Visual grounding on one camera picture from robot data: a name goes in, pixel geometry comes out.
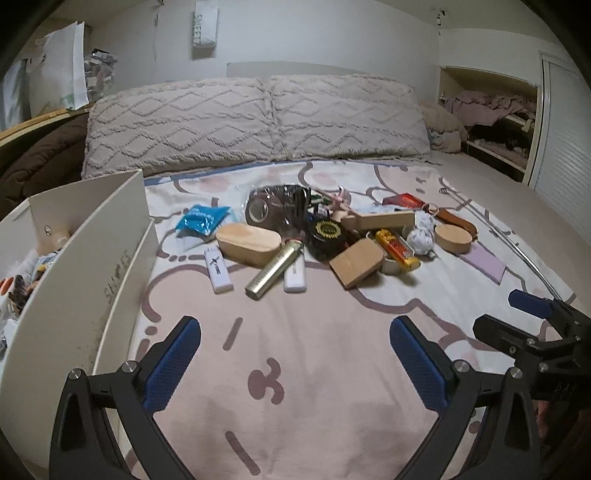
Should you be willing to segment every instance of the small tin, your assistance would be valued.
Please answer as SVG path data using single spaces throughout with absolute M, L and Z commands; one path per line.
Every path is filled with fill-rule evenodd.
M 319 262 L 331 260 L 347 248 L 345 228 L 331 219 L 316 218 L 308 222 L 306 245 Z

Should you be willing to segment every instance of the sliding door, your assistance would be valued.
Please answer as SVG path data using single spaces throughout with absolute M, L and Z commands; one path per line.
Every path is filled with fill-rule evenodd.
M 541 58 L 544 109 L 530 186 L 591 245 L 591 90 L 574 67 Z

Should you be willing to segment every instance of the closet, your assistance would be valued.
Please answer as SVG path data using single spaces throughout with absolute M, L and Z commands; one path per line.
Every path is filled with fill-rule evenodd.
M 529 180 L 541 123 L 536 85 L 482 70 L 445 67 L 439 101 L 467 125 L 465 153 L 515 181 Z M 524 108 L 513 111 L 519 105 Z
M 591 90 L 573 64 L 541 58 L 542 129 L 529 185 L 591 245 Z

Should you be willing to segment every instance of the bedsheet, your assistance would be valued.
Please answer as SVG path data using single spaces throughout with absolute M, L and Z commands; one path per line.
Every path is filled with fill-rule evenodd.
M 180 175 L 146 187 L 160 246 L 142 300 L 130 358 L 140 359 L 183 315 L 199 319 L 202 344 L 166 410 L 154 418 L 179 457 L 200 479 L 391 479 L 404 467 L 436 420 L 427 411 L 389 344 L 393 318 L 408 315 L 451 359 L 504 372 L 507 356 L 472 334 L 489 313 L 541 339 L 555 338 L 548 322 L 512 309 L 515 288 L 549 296 L 544 284 L 473 216 L 506 231 L 564 299 L 573 292 L 513 230 L 450 189 L 425 166 L 345 161 L 264 164 L 217 173 Z M 500 285 L 438 246 L 437 258 L 404 277 L 374 274 L 345 291 L 327 265 L 306 252 L 308 290 L 287 294 L 278 282 L 260 301 L 243 289 L 256 270 L 228 261 L 232 292 L 213 294 L 203 252 L 186 250 L 174 230 L 196 203 L 229 205 L 237 213 L 252 186 L 301 183 L 352 193 L 352 206 L 381 203 L 410 192 L 474 223 L 478 241 L 507 264 Z M 467 428 L 445 478 L 459 472 L 482 412 Z M 124 435 L 122 451 L 134 475 L 146 478 Z

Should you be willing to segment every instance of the white paper bag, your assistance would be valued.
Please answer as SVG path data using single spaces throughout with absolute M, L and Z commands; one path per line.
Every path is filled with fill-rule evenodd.
M 27 65 L 31 116 L 85 106 L 84 22 L 51 32 L 35 43 L 35 54 Z

